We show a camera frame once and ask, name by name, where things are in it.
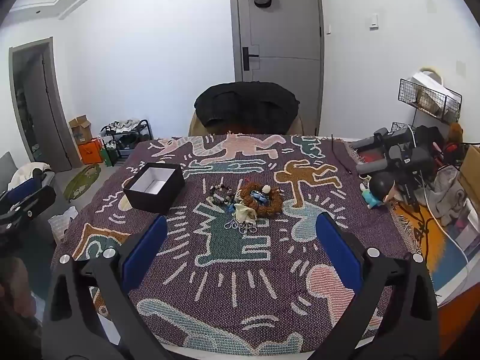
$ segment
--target patterned woven blanket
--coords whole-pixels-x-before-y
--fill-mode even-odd
[[[405,235],[385,207],[369,210],[343,142],[315,137],[228,135],[161,139],[138,145],[76,217],[57,247],[75,259],[98,256],[140,232],[154,214],[133,209],[122,187],[147,162],[177,163],[186,182],[167,216],[169,236],[129,296],[161,342],[199,350],[272,355],[314,350],[353,297],[315,236],[328,212],[365,246],[403,257]],[[243,234],[232,215],[209,204],[209,188],[247,182],[279,186],[283,213]],[[98,289],[98,311],[108,316]],[[384,291],[364,337],[386,309]]]

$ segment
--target black box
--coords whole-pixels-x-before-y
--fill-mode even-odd
[[[132,207],[166,215],[184,185],[180,165],[148,162],[123,191]]]

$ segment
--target silver screw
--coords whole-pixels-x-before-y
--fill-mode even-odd
[[[115,256],[115,249],[113,249],[112,247],[109,247],[108,249],[105,249],[104,252],[103,252],[103,257],[105,257],[106,259],[111,259],[113,256]]]
[[[66,264],[70,261],[70,256],[68,254],[64,254],[60,257],[60,264]]]
[[[380,256],[380,251],[378,249],[375,249],[375,247],[369,247],[367,249],[367,254],[370,257],[378,257],[378,256]]]
[[[423,257],[421,254],[418,254],[418,253],[415,253],[413,255],[413,259],[417,262],[417,263],[423,263]]]

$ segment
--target gray door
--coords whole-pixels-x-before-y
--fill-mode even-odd
[[[306,135],[320,123],[321,38],[318,0],[272,0],[258,8],[254,0],[238,0],[242,51],[259,55],[242,61],[243,81],[276,83],[300,102]]]
[[[29,62],[23,77],[23,90],[28,112],[32,116],[35,138],[42,151],[42,158],[54,172],[62,172],[70,170],[71,164],[52,114],[43,63],[43,54],[36,55]]]

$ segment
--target orange box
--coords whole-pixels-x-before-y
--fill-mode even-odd
[[[99,142],[96,139],[91,140],[88,143],[78,145],[78,151],[82,157],[82,161],[87,164],[99,164],[103,162],[99,151]]]

